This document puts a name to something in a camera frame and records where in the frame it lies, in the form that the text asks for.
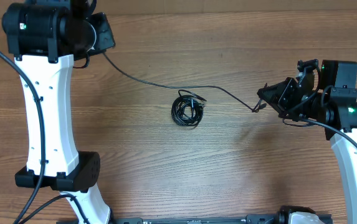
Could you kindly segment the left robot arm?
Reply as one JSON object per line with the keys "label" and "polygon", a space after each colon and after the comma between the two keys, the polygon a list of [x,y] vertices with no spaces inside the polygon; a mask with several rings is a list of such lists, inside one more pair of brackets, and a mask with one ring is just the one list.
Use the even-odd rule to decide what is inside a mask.
{"label": "left robot arm", "polygon": [[107,17],[95,1],[12,3],[2,17],[8,51],[21,73],[29,154],[16,173],[18,187],[50,187],[66,198],[77,223],[111,223],[97,185],[100,156],[75,147],[70,82],[76,60],[115,46]]}

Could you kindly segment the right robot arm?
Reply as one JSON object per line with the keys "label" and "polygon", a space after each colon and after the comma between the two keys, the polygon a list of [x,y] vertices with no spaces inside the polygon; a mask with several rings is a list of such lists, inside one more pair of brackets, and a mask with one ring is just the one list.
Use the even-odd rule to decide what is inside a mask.
{"label": "right robot arm", "polygon": [[291,126],[320,126],[338,161],[348,223],[357,223],[357,63],[298,61],[298,75],[259,89]]}

